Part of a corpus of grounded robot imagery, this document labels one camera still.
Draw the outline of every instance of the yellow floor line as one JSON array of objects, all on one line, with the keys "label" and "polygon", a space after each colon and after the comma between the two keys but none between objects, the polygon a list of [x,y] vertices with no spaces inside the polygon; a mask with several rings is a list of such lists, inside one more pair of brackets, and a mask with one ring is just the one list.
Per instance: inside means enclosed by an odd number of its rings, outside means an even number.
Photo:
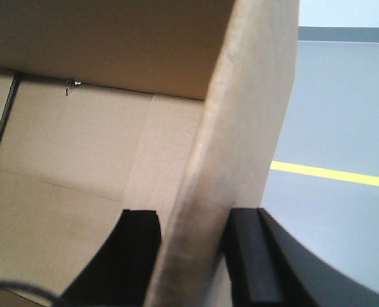
[{"label": "yellow floor line", "polygon": [[270,169],[277,171],[287,171],[290,173],[297,173],[309,176],[316,176],[328,179],[342,180],[355,182],[357,184],[375,185],[379,187],[379,177],[349,173],[347,171],[336,171],[334,169],[317,168],[314,166],[307,166],[301,164],[293,164],[279,161],[272,161]]}]

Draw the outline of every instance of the cardboard box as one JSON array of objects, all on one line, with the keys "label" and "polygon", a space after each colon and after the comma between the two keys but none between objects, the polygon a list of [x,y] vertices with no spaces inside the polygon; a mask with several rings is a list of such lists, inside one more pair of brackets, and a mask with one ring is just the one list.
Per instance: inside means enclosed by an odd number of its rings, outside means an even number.
[{"label": "cardboard box", "polygon": [[[60,294],[122,209],[155,209],[146,306],[201,304],[229,209],[261,200],[297,16],[295,0],[0,1],[0,68],[26,73],[0,144],[0,278]],[[68,96],[65,78],[82,82]]]}]

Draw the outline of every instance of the white wall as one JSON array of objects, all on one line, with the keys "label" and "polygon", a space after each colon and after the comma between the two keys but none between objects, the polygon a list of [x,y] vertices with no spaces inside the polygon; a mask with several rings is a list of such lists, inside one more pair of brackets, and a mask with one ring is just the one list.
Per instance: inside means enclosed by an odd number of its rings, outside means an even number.
[{"label": "white wall", "polygon": [[379,28],[379,0],[300,0],[300,26]]}]

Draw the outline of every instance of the black cable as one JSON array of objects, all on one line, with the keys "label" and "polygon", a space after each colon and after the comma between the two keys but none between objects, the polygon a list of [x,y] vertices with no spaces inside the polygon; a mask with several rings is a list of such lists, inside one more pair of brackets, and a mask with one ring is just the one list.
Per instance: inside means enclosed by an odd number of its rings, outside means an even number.
[{"label": "black cable", "polygon": [[72,305],[68,304],[65,300],[54,295],[53,293],[44,290],[40,287],[30,285],[29,283],[0,280],[0,289],[25,291],[52,302],[54,304],[54,307],[73,307]]}]

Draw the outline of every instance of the gray floor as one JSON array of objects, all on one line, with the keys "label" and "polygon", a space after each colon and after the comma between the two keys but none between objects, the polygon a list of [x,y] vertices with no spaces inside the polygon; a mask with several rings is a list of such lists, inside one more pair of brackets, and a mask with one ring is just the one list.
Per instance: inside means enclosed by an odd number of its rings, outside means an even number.
[{"label": "gray floor", "polygon": [[[379,43],[299,42],[276,161],[379,176]],[[379,292],[379,187],[271,171],[262,206]]]}]

